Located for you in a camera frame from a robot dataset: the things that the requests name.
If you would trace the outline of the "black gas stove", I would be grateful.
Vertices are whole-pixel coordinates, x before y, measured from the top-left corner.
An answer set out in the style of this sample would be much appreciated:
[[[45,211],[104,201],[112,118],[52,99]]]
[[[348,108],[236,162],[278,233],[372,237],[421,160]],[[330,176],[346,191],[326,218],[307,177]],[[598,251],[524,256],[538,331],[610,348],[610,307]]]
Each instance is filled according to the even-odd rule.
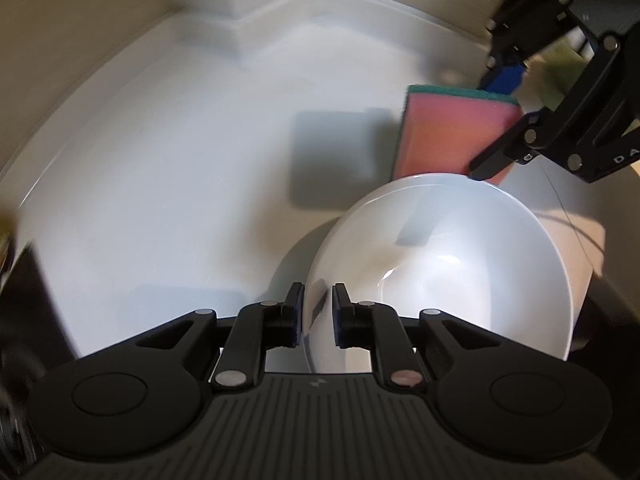
[[[1,477],[16,479],[43,454],[27,420],[32,389],[75,359],[40,271],[24,247],[1,289]]]

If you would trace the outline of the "pink green sponge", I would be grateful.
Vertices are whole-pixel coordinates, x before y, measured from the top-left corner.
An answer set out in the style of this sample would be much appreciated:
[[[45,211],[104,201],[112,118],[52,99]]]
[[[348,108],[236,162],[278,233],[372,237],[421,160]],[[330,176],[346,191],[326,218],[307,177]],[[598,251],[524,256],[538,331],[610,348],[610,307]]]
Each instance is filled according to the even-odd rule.
[[[470,162],[523,117],[513,96],[412,84],[402,113],[392,178],[470,173]]]

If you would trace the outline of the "green cloth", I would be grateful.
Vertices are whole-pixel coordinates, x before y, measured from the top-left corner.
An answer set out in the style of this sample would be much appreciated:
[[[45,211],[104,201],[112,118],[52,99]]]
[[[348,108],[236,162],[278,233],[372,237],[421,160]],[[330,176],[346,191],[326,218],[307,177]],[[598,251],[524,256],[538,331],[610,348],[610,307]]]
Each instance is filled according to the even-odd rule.
[[[583,54],[568,38],[555,41],[529,64],[527,84],[542,106],[555,110],[576,84],[592,56],[590,48],[587,48],[587,54]]]

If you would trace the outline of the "white ceramic bowl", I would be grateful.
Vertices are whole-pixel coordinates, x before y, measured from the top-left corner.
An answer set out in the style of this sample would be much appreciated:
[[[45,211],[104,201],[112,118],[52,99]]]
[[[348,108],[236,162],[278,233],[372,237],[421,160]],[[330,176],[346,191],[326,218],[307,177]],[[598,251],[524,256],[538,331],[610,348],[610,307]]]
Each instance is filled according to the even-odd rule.
[[[378,188],[322,242],[307,278],[306,357],[316,373],[371,368],[334,339],[331,288],[415,318],[439,310],[558,359],[574,313],[570,280],[547,230],[517,198],[458,174],[424,174]]]

